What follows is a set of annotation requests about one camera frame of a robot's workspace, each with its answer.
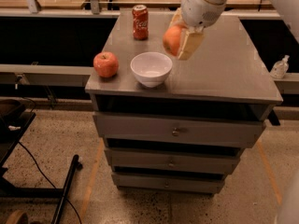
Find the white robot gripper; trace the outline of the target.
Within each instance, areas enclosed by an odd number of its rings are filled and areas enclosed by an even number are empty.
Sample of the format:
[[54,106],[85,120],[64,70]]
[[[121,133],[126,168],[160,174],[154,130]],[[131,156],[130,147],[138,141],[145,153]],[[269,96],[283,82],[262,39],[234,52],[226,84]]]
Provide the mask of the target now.
[[204,27],[213,25],[224,11],[227,0],[181,0],[168,29],[183,29],[184,22],[191,28],[184,28],[181,33],[177,58],[189,60],[200,47],[204,39]]

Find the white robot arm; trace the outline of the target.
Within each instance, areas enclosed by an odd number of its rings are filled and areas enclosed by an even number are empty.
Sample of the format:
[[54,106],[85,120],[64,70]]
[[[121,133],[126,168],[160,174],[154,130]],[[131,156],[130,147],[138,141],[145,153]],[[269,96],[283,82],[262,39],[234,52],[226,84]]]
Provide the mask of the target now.
[[[280,18],[299,41],[299,0],[269,0]],[[213,25],[224,11],[227,0],[181,0],[169,27],[178,25],[178,48],[174,56],[179,60],[188,60],[203,40],[204,29]]]

